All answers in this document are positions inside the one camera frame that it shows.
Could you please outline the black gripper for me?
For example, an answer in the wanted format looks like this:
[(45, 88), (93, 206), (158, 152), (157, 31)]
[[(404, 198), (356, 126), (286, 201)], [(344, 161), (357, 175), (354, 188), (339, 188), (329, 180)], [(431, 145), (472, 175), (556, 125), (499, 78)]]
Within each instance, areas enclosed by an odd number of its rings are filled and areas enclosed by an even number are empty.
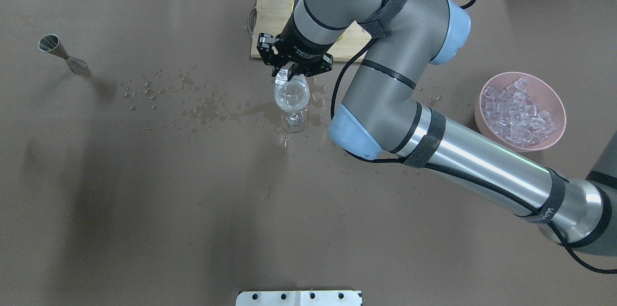
[(272, 36), (260, 32), (256, 49), (265, 65), (272, 67), (274, 78), (289, 62), (297, 76), (317, 76), (332, 70), (333, 56), (326, 53), (329, 45), (316, 44), (302, 35), (293, 17), (289, 18), (282, 33)]

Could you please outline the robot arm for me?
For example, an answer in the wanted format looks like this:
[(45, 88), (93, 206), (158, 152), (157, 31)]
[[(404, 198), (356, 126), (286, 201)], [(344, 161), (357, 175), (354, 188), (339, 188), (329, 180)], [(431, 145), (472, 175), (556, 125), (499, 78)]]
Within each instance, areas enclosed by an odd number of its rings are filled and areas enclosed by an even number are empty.
[(569, 252), (615, 256), (616, 139), (588, 177), (568, 180), (418, 103), (412, 93), (428, 65), (454, 58), (471, 29), (452, 0), (297, 0), (277, 36), (256, 49), (276, 75), (332, 69), (335, 41), (358, 23), (370, 35), (341, 104), (331, 109), (330, 138), (367, 162), (425, 168), (451, 179), (523, 220)]

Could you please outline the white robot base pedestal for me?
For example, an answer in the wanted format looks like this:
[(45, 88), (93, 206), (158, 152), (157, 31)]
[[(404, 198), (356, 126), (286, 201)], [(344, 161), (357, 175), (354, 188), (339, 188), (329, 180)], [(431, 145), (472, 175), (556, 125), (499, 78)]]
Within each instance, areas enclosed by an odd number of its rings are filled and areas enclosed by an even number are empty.
[(297, 290), (245, 291), (239, 293), (236, 306), (363, 306), (361, 291)]

